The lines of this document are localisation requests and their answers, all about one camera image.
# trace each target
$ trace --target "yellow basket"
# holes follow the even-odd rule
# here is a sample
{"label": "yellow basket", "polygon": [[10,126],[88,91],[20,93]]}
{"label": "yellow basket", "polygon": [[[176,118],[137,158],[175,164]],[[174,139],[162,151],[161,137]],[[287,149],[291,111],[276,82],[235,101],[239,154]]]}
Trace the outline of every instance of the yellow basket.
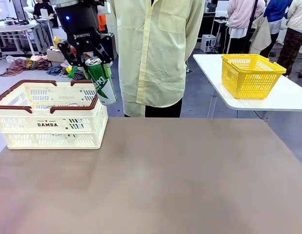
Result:
{"label": "yellow basket", "polygon": [[222,83],[237,99],[264,99],[286,69],[260,55],[222,55]]}

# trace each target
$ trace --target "white plastic basket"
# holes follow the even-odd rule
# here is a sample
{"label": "white plastic basket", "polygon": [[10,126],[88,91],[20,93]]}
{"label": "white plastic basket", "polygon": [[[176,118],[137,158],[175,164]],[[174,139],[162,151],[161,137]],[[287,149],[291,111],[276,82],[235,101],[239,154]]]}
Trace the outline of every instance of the white plastic basket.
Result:
{"label": "white plastic basket", "polygon": [[98,149],[107,119],[91,81],[21,80],[0,95],[9,149]]}

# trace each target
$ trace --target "tabletop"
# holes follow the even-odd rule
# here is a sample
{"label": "tabletop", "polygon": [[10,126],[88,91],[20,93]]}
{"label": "tabletop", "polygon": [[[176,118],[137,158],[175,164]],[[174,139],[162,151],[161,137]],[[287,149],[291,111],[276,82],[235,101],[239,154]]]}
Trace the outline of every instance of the tabletop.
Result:
{"label": "tabletop", "polygon": [[227,23],[228,22],[227,20],[221,20],[221,19],[215,19],[214,21],[217,23]]}
{"label": "tabletop", "polygon": [[221,81],[221,56],[194,55],[193,57],[229,108],[253,111],[302,111],[302,87],[284,76],[279,78],[265,99],[235,99]]}
{"label": "tabletop", "polygon": [[7,26],[0,26],[0,33],[6,32],[21,32],[31,28],[34,28],[35,25],[7,25]]}
{"label": "tabletop", "polygon": [[52,20],[52,19],[54,19],[54,17],[49,17],[49,18],[45,18],[45,19],[40,18],[40,19],[37,19],[37,21],[46,21],[46,20]]}
{"label": "tabletop", "polygon": [[258,119],[109,118],[99,150],[5,149],[1,234],[302,234],[302,164]]}

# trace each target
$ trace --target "person's arm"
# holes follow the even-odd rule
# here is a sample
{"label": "person's arm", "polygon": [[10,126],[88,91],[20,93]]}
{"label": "person's arm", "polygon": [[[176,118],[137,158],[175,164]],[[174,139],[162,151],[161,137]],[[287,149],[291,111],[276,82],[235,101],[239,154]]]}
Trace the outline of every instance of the person's arm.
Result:
{"label": "person's arm", "polygon": [[263,13],[265,7],[266,7],[266,2],[264,0],[258,0],[256,12],[255,12],[256,18]]}
{"label": "person's arm", "polygon": [[201,27],[205,1],[193,0],[189,17],[185,26],[185,61],[191,56]]}
{"label": "person's arm", "polygon": [[268,16],[270,14],[270,11],[274,8],[275,8],[275,0],[271,0],[267,5],[267,8],[263,14],[263,17]]}
{"label": "person's arm", "polygon": [[48,14],[50,18],[54,16],[54,10],[51,5],[48,6]]}
{"label": "person's arm", "polygon": [[297,8],[297,0],[293,0],[292,4],[289,7],[288,12],[287,12],[287,22],[289,22],[292,15],[295,13],[296,8]]}
{"label": "person's arm", "polygon": [[36,19],[38,19],[39,12],[38,12],[38,7],[37,7],[37,5],[34,6],[33,15],[34,15],[34,17],[35,17]]}
{"label": "person's arm", "polygon": [[112,32],[115,35],[116,41],[116,51],[119,54],[119,46],[118,46],[118,33],[117,33],[117,17],[116,17],[116,8],[114,0],[108,0],[111,4],[111,13],[106,15],[106,24],[108,32]]}
{"label": "person's arm", "polygon": [[236,0],[229,0],[228,9],[227,9],[228,17],[231,17],[235,8],[236,8]]}

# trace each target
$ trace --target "basket rim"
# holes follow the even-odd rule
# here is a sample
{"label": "basket rim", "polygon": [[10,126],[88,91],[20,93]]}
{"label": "basket rim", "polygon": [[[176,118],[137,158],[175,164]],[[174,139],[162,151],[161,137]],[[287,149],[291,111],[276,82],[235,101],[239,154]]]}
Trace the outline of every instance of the basket rim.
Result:
{"label": "basket rim", "polygon": [[[23,79],[17,82],[15,85],[13,85],[11,88],[9,88],[3,94],[1,94],[0,101],[3,98],[5,98],[7,95],[9,95],[13,90],[20,87],[24,83],[51,83],[54,86],[57,86],[57,82],[55,80]],[[88,83],[92,83],[92,81],[76,80],[76,81],[71,81],[71,86],[74,86],[75,84],[88,84]],[[50,113],[53,114],[55,111],[91,111],[95,108],[98,100],[99,100],[98,95],[95,95],[89,106],[54,106],[50,108]],[[33,108],[31,106],[6,106],[6,105],[0,106],[0,110],[24,110],[30,114],[33,113],[32,109]]]}
{"label": "basket rim", "polygon": [[[258,71],[258,70],[254,70],[254,69],[243,69],[238,67],[236,64],[229,62],[229,59],[233,59],[233,56],[245,56],[245,59],[252,59],[252,58],[258,58],[258,59],[262,59],[265,60],[266,62],[269,62],[273,67],[274,70],[272,71]],[[249,74],[249,73],[256,73],[256,74],[284,74],[286,72],[286,69],[282,66],[280,66],[279,64],[277,64],[276,62],[271,63],[270,60],[268,58],[265,58],[261,55],[253,55],[253,54],[229,54],[229,55],[222,55],[221,56],[223,62],[227,62],[228,64],[230,64],[230,66],[234,67],[236,70],[238,70],[241,73],[244,74]]]}

